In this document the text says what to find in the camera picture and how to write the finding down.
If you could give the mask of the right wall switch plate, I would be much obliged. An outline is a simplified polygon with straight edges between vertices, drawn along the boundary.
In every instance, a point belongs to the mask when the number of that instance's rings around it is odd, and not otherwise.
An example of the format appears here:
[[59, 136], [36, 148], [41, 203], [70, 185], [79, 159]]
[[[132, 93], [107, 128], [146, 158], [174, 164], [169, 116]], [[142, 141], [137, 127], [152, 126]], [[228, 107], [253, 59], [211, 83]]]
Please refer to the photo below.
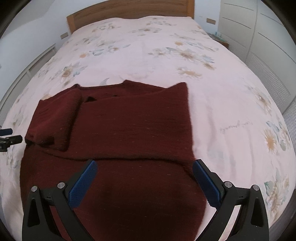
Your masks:
[[212, 24], [212, 25], [216, 24], [216, 20], [210, 19], [210, 18], [206, 18], [206, 22], [209, 23], [209, 24]]

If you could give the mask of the left wall switch plate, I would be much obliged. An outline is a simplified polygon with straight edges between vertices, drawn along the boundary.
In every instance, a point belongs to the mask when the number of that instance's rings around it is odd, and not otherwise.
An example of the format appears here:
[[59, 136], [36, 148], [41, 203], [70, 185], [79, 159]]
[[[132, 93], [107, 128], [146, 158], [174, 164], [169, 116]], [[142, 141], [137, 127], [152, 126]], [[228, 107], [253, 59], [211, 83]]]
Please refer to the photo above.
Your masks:
[[64, 38], [66, 38], [66, 37], [68, 37], [68, 33], [67, 33], [67, 32], [63, 33], [63, 34], [60, 36], [61, 39], [64, 39]]

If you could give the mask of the floral pink bed sheet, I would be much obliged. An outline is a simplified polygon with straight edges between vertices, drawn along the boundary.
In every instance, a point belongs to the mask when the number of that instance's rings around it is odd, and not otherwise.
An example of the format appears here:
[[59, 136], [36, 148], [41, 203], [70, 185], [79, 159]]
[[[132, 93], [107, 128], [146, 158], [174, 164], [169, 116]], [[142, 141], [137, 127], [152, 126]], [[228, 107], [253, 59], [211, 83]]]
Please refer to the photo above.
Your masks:
[[[238, 187], [257, 184], [269, 225], [295, 187], [295, 151], [287, 125], [260, 79], [191, 18], [110, 18], [76, 30], [32, 76], [4, 126], [25, 139], [42, 100], [73, 85], [132, 81], [162, 88], [185, 83], [193, 154]], [[1, 154], [1, 218], [22, 238], [20, 170], [26, 142]]]

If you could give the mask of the dark red knit sweater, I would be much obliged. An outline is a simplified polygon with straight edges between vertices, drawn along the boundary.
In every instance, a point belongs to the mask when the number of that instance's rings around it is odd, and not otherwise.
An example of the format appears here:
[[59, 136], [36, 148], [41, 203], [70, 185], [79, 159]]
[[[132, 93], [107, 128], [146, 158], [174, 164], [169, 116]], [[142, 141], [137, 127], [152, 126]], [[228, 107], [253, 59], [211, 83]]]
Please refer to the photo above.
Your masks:
[[73, 85], [38, 103], [25, 142], [22, 202], [92, 159], [98, 170], [75, 212], [95, 240], [196, 238], [206, 199], [192, 173], [185, 83]]

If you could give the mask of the white wardrobe right side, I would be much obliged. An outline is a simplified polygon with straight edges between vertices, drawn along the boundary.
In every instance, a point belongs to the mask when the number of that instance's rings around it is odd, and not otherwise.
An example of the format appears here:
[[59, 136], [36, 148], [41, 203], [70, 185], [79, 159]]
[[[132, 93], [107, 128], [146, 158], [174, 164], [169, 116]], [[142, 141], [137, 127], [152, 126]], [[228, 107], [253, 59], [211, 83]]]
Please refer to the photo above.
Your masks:
[[263, 1], [221, 1], [218, 34], [262, 81], [295, 140], [295, 43]]

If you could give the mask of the wooden headboard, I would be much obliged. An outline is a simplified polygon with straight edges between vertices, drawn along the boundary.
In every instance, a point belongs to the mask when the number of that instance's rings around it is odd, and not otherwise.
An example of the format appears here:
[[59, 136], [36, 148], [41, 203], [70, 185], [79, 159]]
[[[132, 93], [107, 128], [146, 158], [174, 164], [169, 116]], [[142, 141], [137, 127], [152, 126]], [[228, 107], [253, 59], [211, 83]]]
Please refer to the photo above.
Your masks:
[[194, 0], [104, 1], [67, 16], [71, 33], [81, 27], [109, 18], [139, 19], [146, 16], [194, 17]]

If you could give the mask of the right wooden nightstand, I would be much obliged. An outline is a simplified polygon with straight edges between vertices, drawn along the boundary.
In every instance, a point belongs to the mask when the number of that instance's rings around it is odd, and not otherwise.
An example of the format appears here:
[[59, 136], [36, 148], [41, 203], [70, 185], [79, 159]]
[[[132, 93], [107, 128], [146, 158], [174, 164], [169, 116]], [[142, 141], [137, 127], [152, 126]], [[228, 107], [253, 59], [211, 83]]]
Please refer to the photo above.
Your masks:
[[214, 35], [214, 34], [211, 34], [211, 33], [207, 33], [207, 34], [208, 34], [209, 37], [212, 38], [214, 41], [220, 43], [220, 44], [223, 45], [225, 48], [229, 49], [229, 44], [228, 44], [225, 40], [221, 39], [220, 37], [217, 37], [217, 36]]

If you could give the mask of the wall switch plate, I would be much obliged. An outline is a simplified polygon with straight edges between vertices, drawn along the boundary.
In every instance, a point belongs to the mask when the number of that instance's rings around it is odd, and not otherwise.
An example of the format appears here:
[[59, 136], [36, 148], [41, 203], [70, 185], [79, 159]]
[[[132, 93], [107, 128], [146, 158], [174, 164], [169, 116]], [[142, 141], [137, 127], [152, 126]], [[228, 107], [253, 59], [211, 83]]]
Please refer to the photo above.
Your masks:
[[64, 39], [64, 38], [66, 38], [66, 37], [68, 37], [68, 33], [67, 33], [67, 32], [63, 33], [63, 34], [60, 36], [61, 39]]
[[216, 24], [216, 20], [210, 19], [210, 18], [206, 18], [206, 22], [209, 23], [209, 24], [212, 24], [212, 25]]

